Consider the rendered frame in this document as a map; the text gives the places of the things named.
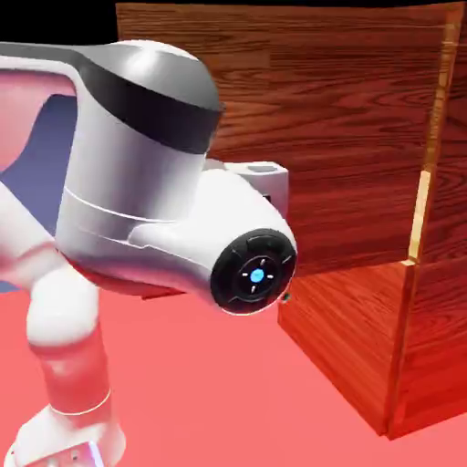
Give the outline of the large wooden cabinet door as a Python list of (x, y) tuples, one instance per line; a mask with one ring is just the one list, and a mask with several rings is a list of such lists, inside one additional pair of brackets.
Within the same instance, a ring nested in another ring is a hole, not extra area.
[(423, 266), (467, 258), (467, 0), (446, 14), (409, 252)]

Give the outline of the red-brown wooden cabinet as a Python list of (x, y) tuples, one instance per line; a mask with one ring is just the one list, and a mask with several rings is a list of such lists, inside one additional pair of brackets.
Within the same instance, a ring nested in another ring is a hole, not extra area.
[(410, 238), (456, 0), (120, 3), (122, 38), (184, 48), (227, 111), (222, 161), (275, 161), (298, 241), (283, 330), (388, 437), (416, 271)]

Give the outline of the small wooden cabinet door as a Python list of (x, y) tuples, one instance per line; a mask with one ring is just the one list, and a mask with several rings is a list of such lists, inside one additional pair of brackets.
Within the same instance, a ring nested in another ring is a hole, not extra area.
[(388, 437), (467, 412), (467, 257), (421, 265), (406, 319)]

